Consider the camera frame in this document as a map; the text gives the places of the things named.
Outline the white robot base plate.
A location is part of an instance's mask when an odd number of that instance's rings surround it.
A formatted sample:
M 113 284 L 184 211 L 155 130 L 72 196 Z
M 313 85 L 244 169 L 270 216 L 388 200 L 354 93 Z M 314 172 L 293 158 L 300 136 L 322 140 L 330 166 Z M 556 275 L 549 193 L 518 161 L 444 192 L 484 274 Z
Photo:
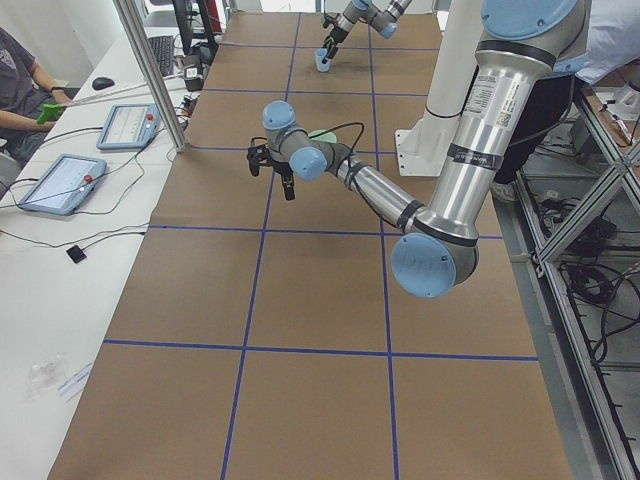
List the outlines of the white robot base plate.
M 395 142 L 400 175 L 438 177 L 444 162 L 439 153 L 442 139 L 442 133 L 437 130 L 396 130 Z

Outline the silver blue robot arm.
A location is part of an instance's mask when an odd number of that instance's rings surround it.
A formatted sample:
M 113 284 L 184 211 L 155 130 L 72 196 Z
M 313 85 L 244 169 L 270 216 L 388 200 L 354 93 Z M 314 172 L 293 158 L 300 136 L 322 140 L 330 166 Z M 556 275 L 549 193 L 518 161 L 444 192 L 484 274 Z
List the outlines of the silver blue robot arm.
M 272 168 L 287 199 L 294 197 L 295 179 L 334 175 L 402 232 L 391 256 L 402 288 L 422 298 L 445 295 L 477 266 L 475 222 L 534 84 L 550 76 L 559 60 L 585 51 L 590 6 L 588 1 L 482 3 L 468 49 L 478 73 L 428 204 L 361 161 L 352 147 L 309 135 L 285 101 L 264 108 L 266 138 L 249 147 L 249 170 L 258 175 Z
M 372 1 L 352 0 L 338 15 L 323 16 L 323 27 L 331 27 L 324 39 L 323 47 L 327 50 L 337 48 L 358 22 L 364 22 L 383 38 L 389 39 L 397 30 L 399 19 L 411 3 L 411 0 L 390 1 L 387 7 L 381 10 Z

